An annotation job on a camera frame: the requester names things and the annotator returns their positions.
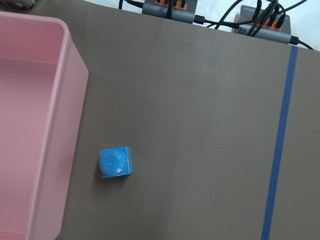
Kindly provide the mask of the pink plastic box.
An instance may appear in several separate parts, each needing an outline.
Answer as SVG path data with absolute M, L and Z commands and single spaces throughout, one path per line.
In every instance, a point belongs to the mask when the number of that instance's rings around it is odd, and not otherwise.
M 1 12 L 1 239 L 58 237 L 88 75 L 62 20 Z

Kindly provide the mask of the small blue single-stud block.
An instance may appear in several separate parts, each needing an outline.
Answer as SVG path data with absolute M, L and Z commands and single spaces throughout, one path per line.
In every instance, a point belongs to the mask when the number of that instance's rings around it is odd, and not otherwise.
M 131 148 L 100 150 L 99 168 L 104 179 L 130 175 L 133 172 Z

